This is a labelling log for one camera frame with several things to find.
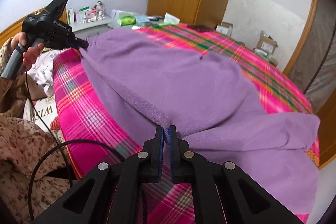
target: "black cable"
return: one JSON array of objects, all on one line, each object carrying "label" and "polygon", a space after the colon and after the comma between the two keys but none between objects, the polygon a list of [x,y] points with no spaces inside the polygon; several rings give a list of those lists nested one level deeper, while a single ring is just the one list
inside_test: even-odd
[{"label": "black cable", "polygon": [[[38,171],[38,169],[40,168],[40,166],[42,165],[42,163],[46,160],[46,158],[48,158],[48,156],[50,156],[53,152],[55,152],[56,150],[62,148],[63,146],[69,145],[69,144],[73,144],[73,143],[91,143],[91,144],[97,144],[100,145],[104,148],[106,148],[108,151],[110,151],[113,155],[115,155],[118,160],[120,160],[121,162],[125,161],[125,158],[119,154],[115,149],[109,147],[107,144],[99,142],[99,141],[93,141],[93,140],[85,140],[85,139],[78,139],[78,140],[71,140],[71,141],[67,141],[64,143],[61,143],[57,146],[55,146],[54,148],[50,149],[37,163],[37,165],[35,166],[31,177],[30,177],[30,181],[29,181],[29,186],[28,186],[28,210],[29,210],[29,215],[31,218],[31,221],[34,220],[34,214],[33,214],[33,207],[32,207],[32,191],[33,191],[33,183],[34,183],[34,179],[36,176],[36,173]],[[143,217],[142,217],[142,224],[147,224],[147,215],[148,215],[148,211],[147,211],[147,200],[146,200],[146,196],[143,192],[143,189],[141,189],[141,197],[142,197],[142,208],[143,208]]]},{"label": "black cable", "polygon": [[141,200],[142,200],[142,224],[147,224],[147,218],[148,218],[147,199],[143,189],[141,189]]},{"label": "black cable", "polygon": [[[30,95],[30,91],[29,91],[29,85],[28,85],[28,72],[26,72],[26,85],[27,85],[27,91],[28,91],[28,99],[30,101],[30,104],[32,105],[32,107],[34,108],[34,112],[36,113],[36,115],[38,116],[38,118],[41,120],[41,122],[44,124],[44,126],[48,129],[50,135],[53,137],[54,141],[56,142],[57,145],[59,145],[59,142],[57,140],[57,138],[54,136],[54,134],[51,132],[50,128],[46,125],[46,123],[42,120],[42,118],[40,117],[39,113],[37,112],[35,106],[34,106],[34,103],[33,103],[33,100],[32,100],[32,97]],[[64,159],[64,162],[65,162],[65,165],[66,165],[66,168],[67,168],[67,172],[68,172],[68,177],[69,177],[69,185],[70,187],[73,186],[73,181],[71,179],[71,168],[70,168],[70,164],[68,163],[67,161],[67,158],[63,152],[62,149],[59,150],[61,152],[61,155]]]}]

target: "wooden headboard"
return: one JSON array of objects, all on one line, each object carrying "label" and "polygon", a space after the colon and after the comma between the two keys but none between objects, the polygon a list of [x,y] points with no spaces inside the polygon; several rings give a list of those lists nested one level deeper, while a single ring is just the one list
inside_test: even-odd
[{"label": "wooden headboard", "polygon": [[[43,10],[43,8],[36,10],[30,14],[37,15]],[[27,16],[24,16],[23,18],[19,19],[18,21],[14,22],[12,25],[10,25],[8,28],[6,28],[2,33],[0,33],[0,47],[11,37],[16,35],[17,33],[21,32],[21,26],[23,20]],[[67,12],[64,9],[62,16],[59,18],[62,22],[67,23]]]}]

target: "bottle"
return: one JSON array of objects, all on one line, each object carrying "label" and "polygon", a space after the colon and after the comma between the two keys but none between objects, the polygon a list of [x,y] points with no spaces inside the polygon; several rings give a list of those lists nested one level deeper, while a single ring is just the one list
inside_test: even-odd
[{"label": "bottle", "polygon": [[96,10],[91,10],[90,11],[90,18],[94,18],[96,15]]},{"label": "bottle", "polygon": [[105,16],[105,7],[104,7],[104,4],[101,1],[97,1],[97,13],[96,13],[96,15],[99,19],[103,19],[103,17]]}]

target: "pink plaid bedsheet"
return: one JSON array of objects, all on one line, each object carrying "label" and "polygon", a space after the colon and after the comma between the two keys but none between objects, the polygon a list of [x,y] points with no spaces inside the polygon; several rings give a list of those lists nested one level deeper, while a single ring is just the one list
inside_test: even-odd
[{"label": "pink plaid bedsheet", "polygon": [[[83,70],[78,51],[70,49],[54,59],[54,89],[59,124],[66,141],[89,139],[104,142],[125,158],[141,151],[141,146],[127,135],[102,105]],[[264,100],[262,92],[259,93],[262,104],[266,104],[264,108],[269,109],[269,100]],[[281,102],[276,107],[281,109]],[[312,149],[318,155],[318,141]],[[91,144],[70,145],[68,152],[78,178],[107,156],[110,157],[107,150]],[[118,160],[112,157],[111,163],[114,162]],[[167,168],[163,169],[161,183],[145,184],[144,190],[148,202],[148,223],[194,223],[191,187],[189,184],[172,184]],[[297,217],[304,223],[308,220],[308,215]]]}]

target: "finger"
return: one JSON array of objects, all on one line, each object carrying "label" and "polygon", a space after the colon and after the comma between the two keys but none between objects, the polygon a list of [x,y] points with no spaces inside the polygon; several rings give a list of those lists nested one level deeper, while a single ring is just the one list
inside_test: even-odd
[{"label": "finger", "polygon": [[29,61],[31,64],[34,64],[36,62],[36,56],[33,55],[31,52],[24,52],[23,58]]},{"label": "finger", "polygon": [[25,46],[27,44],[27,37],[24,32],[18,33],[18,42],[20,43],[21,46]]},{"label": "finger", "polygon": [[40,50],[41,53],[41,51],[43,51],[44,49],[44,44],[43,43],[38,44],[37,48]]},{"label": "finger", "polygon": [[33,47],[28,48],[27,52],[30,53],[30,54],[32,54],[35,57],[39,57],[40,53],[41,53],[38,48],[33,48]]},{"label": "finger", "polygon": [[17,44],[19,44],[19,39],[17,36],[14,36],[12,41],[10,42],[12,47],[16,47]]},{"label": "finger", "polygon": [[28,71],[32,68],[32,64],[26,59],[23,60],[23,65],[25,66],[26,71]]}]

